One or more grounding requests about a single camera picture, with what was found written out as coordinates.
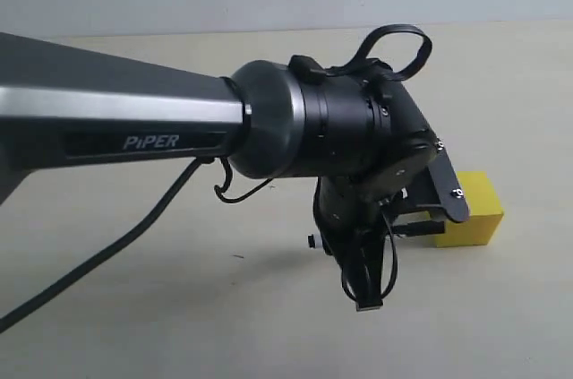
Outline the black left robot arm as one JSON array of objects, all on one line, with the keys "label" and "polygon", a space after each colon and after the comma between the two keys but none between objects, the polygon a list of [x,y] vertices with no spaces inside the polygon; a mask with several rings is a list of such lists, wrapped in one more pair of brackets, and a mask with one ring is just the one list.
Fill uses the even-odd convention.
[{"label": "black left robot arm", "polygon": [[358,309],[382,305],[389,205],[436,157],[435,132],[404,87],[432,52],[394,71],[373,30],[344,65],[257,60],[213,77],[13,34],[1,37],[1,196],[41,169],[189,157],[266,185],[313,177],[313,213]]}]

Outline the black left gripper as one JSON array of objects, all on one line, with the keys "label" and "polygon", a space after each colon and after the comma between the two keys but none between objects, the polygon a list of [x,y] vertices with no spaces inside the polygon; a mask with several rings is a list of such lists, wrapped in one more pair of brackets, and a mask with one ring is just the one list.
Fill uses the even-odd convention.
[{"label": "black left gripper", "polygon": [[[382,307],[392,290],[392,274],[382,286],[387,233],[404,213],[406,187],[427,163],[398,163],[365,171],[327,163],[314,167],[318,178],[312,213],[318,233],[342,263],[342,289],[362,312]],[[372,239],[370,233],[382,232]]]}]

